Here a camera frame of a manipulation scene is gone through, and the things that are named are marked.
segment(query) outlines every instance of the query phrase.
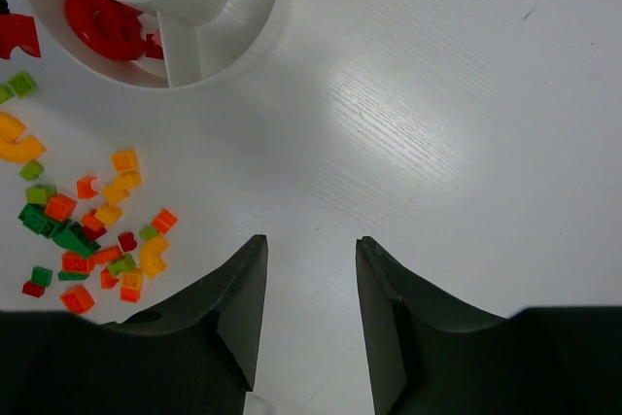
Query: small plastic brick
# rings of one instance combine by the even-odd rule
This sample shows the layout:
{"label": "small plastic brick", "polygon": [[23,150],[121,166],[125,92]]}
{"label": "small plastic brick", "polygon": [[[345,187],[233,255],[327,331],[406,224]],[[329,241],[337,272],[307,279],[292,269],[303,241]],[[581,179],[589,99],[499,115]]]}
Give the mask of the small plastic brick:
{"label": "small plastic brick", "polygon": [[9,86],[17,97],[25,97],[37,90],[37,84],[28,72],[19,72],[9,79]]}
{"label": "small plastic brick", "polygon": [[121,287],[121,300],[138,303],[140,300],[140,291],[134,291],[132,289]]}
{"label": "small plastic brick", "polygon": [[78,315],[86,313],[95,304],[95,300],[82,284],[69,289],[60,299],[69,311]]}
{"label": "small plastic brick", "polygon": [[21,292],[23,294],[36,296],[37,298],[39,298],[46,292],[46,288],[28,281],[23,285]]}
{"label": "small plastic brick", "polygon": [[138,157],[134,150],[119,151],[112,155],[113,165],[117,172],[138,169]]}
{"label": "small plastic brick", "polygon": [[121,287],[124,289],[132,289],[133,291],[140,291],[143,288],[143,281],[143,270],[136,267],[132,271],[122,274]]}
{"label": "small plastic brick", "polygon": [[119,190],[114,185],[109,185],[104,190],[101,191],[108,201],[108,204],[116,205],[121,203],[124,199],[129,197],[129,191],[127,190]]}
{"label": "small plastic brick", "polygon": [[95,213],[95,219],[104,223],[105,226],[110,227],[116,224],[122,215],[123,210],[121,208],[105,204],[97,210]]}
{"label": "small plastic brick", "polygon": [[58,271],[59,281],[84,281],[88,279],[90,274],[81,274],[79,272]]}
{"label": "small plastic brick", "polygon": [[92,182],[97,177],[86,176],[76,182],[76,190],[78,191],[78,197],[80,199],[91,199],[97,196],[98,191],[92,187]]}
{"label": "small plastic brick", "polygon": [[120,272],[129,272],[136,267],[136,262],[132,255],[125,255],[121,259],[108,265],[110,273],[117,277]]}
{"label": "small plastic brick", "polygon": [[106,264],[107,262],[113,262],[123,256],[123,251],[118,246],[105,248],[103,250],[98,251],[92,257],[93,264]]}
{"label": "small plastic brick", "polygon": [[99,273],[99,277],[101,280],[101,288],[102,289],[112,289],[119,279],[113,277],[107,267],[104,267]]}
{"label": "small plastic brick", "polygon": [[82,223],[84,227],[88,227],[89,229],[95,232],[104,226],[104,224],[101,221],[95,218],[96,212],[97,210],[93,209],[89,213],[84,214],[82,218],[80,219],[80,222]]}
{"label": "small plastic brick", "polygon": [[132,232],[124,232],[117,238],[119,239],[119,244],[124,252],[131,252],[136,250],[136,247],[138,247],[138,243],[136,242]]}
{"label": "small plastic brick", "polygon": [[166,270],[166,263],[160,257],[168,248],[168,242],[158,235],[148,240],[140,249],[140,265],[147,277],[154,279],[158,274]]}
{"label": "small plastic brick", "polygon": [[137,170],[123,172],[115,179],[115,187],[119,190],[132,190],[143,184],[143,178]]}
{"label": "small plastic brick", "polygon": [[66,194],[57,194],[50,198],[50,202],[46,208],[46,216],[50,216],[52,219],[62,223],[74,214],[77,204],[78,201],[70,198]]}
{"label": "small plastic brick", "polygon": [[91,258],[82,258],[74,252],[65,252],[62,255],[62,270],[65,272],[77,272],[79,274],[90,274],[95,265]]}
{"label": "small plastic brick", "polygon": [[177,223],[177,218],[168,209],[162,209],[152,221],[152,225],[162,234]]}
{"label": "small plastic brick", "polygon": [[45,267],[35,266],[32,268],[30,282],[42,287],[49,287],[52,283],[53,272]]}
{"label": "small plastic brick", "polygon": [[0,85],[0,104],[4,104],[13,96],[15,95],[8,86]]}
{"label": "small plastic brick", "polygon": [[43,165],[36,160],[31,160],[19,171],[19,176],[26,182],[34,182],[43,174],[44,170]]}

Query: green lego brick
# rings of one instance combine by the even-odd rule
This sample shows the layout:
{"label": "green lego brick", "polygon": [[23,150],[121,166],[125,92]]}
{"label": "green lego brick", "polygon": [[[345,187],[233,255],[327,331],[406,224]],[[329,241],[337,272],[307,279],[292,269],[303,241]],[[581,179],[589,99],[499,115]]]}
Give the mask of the green lego brick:
{"label": "green lego brick", "polygon": [[19,72],[9,79],[9,86],[17,97],[25,97],[37,90],[37,84],[28,72]]}
{"label": "green lego brick", "polygon": [[43,174],[44,166],[36,160],[31,160],[19,171],[19,176],[26,182],[34,182]]}
{"label": "green lego brick", "polygon": [[58,271],[59,281],[84,281],[90,274],[80,274],[79,272]]}
{"label": "green lego brick", "polygon": [[15,95],[13,94],[13,92],[8,86],[0,85],[0,104],[4,104],[9,99],[11,99],[13,96]]}
{"label": "green lego brick", "polygon": [[118,276],[120,272],[130,272],[136,267],[136,261],[132,255],[125,255],[121,259],[117,259],[115,262],[111,262],[108,265],[108,270],[113,276]]}
{"label": "green lego brick", "polygon": [[32,275],[30,276],[30,282],[37,284],[38,286],[49,287],[52,283],[53,273],[51,270],[45,267],[35,266],[32,268]]}
{"label": "green lego brick", "polygon": [[145,228],[141,229],[141,231],[138,232],[138,235],[140,235],[140,238],[147,241],[154,237],[157,237],[159,235],[159,232],[154,226],[148,225]]}

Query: yellow curved piece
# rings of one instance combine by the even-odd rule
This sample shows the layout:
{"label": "yellow curved piece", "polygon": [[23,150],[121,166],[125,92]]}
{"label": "yellow curved piece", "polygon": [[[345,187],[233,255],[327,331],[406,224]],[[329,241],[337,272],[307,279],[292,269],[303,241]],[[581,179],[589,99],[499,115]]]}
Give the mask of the yellow curved piece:
{"label": "yellow curved piece", "polygon": [[0,112],[0,140],[15,141],[26,131],[26,125],[6,112]]}
{"label": "yellow curved piece", "polygon": [[154,279],[166,270],[166,263],[160,254],[168,248],[168,242],[161,235],[149,239],[140,249],[140,265],[147,277]]}
{"label": "yellow curved piece", "polygon": [[45,151],[46,147],[34,136],[27,136],[19,142],[0,140],[0,159],[7,162],[25,163]]}

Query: white table surface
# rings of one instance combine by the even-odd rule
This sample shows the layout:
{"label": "white table surface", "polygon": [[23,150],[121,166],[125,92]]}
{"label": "white table surface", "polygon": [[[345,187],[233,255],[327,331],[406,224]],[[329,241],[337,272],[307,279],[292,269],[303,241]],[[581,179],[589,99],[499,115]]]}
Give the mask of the white table surface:
{"label": "white table surface", "polygon": [[[146,180],[117,231],[162,206],[181,218],[140,306],[91,277],[89,318],[123,320],[265,233],[256,393],[284,414],[370,415],[363,235],[494,313],[620,302],[622,0],[280,2],[274,48],[216,86],[110,82],[43,27],[42,59],[0,62],[1,80],[27,69],[41,88],[2,109],[49,147],[48,180],[107,181],[109,154],[132,146]],[[0,308],[58,309],[57,282],[20,293],[60,250],[17,221],[17,172],[0,164]]]}

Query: orange lego brick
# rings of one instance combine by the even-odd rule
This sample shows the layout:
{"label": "orange lego brick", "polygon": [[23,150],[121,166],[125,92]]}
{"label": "orange lego brick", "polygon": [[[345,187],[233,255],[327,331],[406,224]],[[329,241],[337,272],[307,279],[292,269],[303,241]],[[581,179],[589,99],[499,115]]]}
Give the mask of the orange lego brick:
{"label": "orange lego brick", "polygon": [[65,194],[57,194],[50,198],[46,207],[46,215],[62,223],[74,214],[77,204],[78,201]]}
{"label": "orange lego brick", "polygon": [[123,256],[123,251],[120,247],[114,246],[110,248],[106,248],[104,250],[100,250],[95,253],[90,259],[92,259],[93,264],[106,264],[107,262],[113,262],[120,257]]}
{"label": "orange lego brick", "polygon": [[98,191],[92,187],[92,182],[97,177],[86,176],[76,182],[76,190],[80,199],[91,199],[97,196]]}
{"label": "orange lego brick", "polygon": [[162,209],[152,221],[154,226],[160,233],[168,232],[173,225],[177,223],[177,218],[168,209]]}
{"label": "orange lego brick", "polygon": [[121,287],[121,300],[131,301],[132,303],[138,303],[138,300],[140,300],[140,291],[135,291],[133,289],[126,289],[125,287]]}
{"label": "orange lego brick", "polygon": [[99,273],[102,289],[113,289],[119,279],[113,277],[107,267],[104,267]]}
{"label": "orange lego brick", "polygon": [[65,252],[62,254],[62,270],[65,272],[78,272],[80,274],[90,274],[95,265],[91,258],[82,258],[76,252]]}
{"label": "orange lego brick", "polygon": [[78,315],[86,313],[95,304],[95,300],[82,284],[69,289],[60,299],[69,311]]}
{"label": "orange lego brick", "polygon": [[124,189],[118,189],[114,185],[109,185],[104,190],[101,191],[108,201],[108,204],[115,205],[121,203],[124,199],[129,197],[129,191]]}
{"label": "orange lego brick", "polygon": [[112,155],[113,165],[117,172],[138,169],[138,157],[134,150],[119,151]]}
{"label": "orange lego brick", "polygon": [[84,214],[80,219],[80,222],[84,227],[88,227],[95,232],[104,226],[104,223],[102,223],[98,219],[95,219],[96,212],[97,210],[93,209],[89,213]]}

